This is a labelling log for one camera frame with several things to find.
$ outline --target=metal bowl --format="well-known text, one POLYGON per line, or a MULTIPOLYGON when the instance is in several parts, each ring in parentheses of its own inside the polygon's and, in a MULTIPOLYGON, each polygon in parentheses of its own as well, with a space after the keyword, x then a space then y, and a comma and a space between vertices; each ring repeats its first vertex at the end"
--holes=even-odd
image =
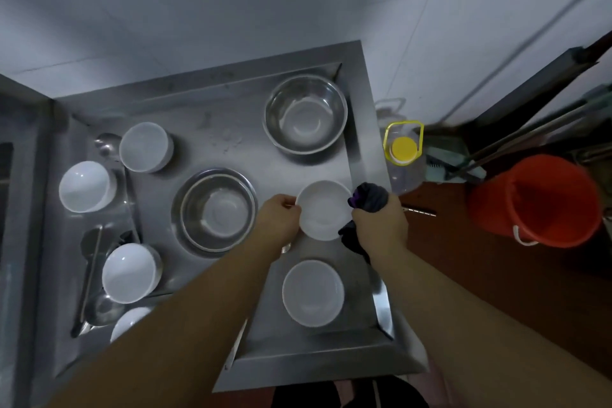
POLYGON ((331 146, 342 134, 348 107, 329 79, 302 74, 280 83, 266 103, 264 129, 278 148, 310 155, 331 146))
POLYGON ((257 211, 254 194, 239 172, 215 168, 198 173, 174 198, 172 217, 180 228, 180 233, 175 233, 199 251, 230 250, 253 227, 257 211))

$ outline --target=floor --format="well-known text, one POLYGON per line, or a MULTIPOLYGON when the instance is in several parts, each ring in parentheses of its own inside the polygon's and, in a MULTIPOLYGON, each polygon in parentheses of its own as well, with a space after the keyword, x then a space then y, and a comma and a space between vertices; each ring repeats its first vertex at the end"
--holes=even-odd
MULTIPOLYGON (((575 250, 522 247, 473 226, 465 196, 464 185, 433 183, 402 196, 404 203, 438 213, 436 218, 406 214, 409 249, 612 379, 612 269, 597 261, 605 246, 593 241, 575 250)), ((432 408, 461 406, 435 364, 429 373, 406 380, 432 408)), ((342 402, 349 401, 348 381, 337 387, 342 402)), ((268 408, 272 396, 273 388, 215 394, 208 406, 268 408)))

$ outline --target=white rope handle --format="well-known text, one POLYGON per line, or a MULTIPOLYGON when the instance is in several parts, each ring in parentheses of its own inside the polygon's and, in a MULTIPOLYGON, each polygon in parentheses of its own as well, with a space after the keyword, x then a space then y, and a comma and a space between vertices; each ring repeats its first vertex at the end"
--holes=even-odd
POLYGON ((533 242, 525 242, 524 240, 521 240, 520 236, 518 235, 518 226, 516 224, 512 226, 512 232, 514 233, 514 238, 516 239, 516 241, 521 245, 524 245, 525 247, 531 247, 533 245, 539 244, 539 242, 535 240, 533 242))

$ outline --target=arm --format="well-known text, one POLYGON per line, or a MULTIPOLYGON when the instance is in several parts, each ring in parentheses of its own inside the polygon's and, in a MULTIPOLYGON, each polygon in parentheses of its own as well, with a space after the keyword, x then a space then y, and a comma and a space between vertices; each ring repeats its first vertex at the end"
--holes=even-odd
POLYGON ((259 300, 271 263, 297 234, 300 211, 288 195, 264 203, 245 242, 113 342, 48 408, 201 404, 259 300))
POLYGON ((397 196, 353 219, 372 266, 470 407, 609 406, 612 382, 409 252, 397 196))

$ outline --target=yellow handle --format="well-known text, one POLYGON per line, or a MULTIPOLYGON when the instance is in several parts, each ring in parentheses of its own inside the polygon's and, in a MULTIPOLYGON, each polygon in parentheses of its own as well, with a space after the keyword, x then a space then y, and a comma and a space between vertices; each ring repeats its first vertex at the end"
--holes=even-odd
POLYGON ((408 166, 410 165, 414 160, 416 160, 418 157, 420 157, 423 154, 423 132, 425 130, 425 125, 423 123, 421 123, 420 121, 416 121, 416 120, 411 120, 411 121, 395 121, 393 123, 391 123, 390 125, 387 126, 387 129, 385 129, 384 132, 384 139, 382 140, 382 148, 384 150, 384 156, 387 160, 389 160, 391 163, 393 163, 394 165, 397 166, 408 166), (389 146, 387 145, 387 138, 389 137, 389 129, 391 129, 392 126, 396 126, 396 125, 419 125, 420 126, 420 133, 419 133, 419 148, 417 150, 417 156, 414 157, 414 159, 412 161, 410 161, 409 163, 397 163, 396 161, 393 161, 393 158, 391 158, 391 155, 389 153, 389 146))

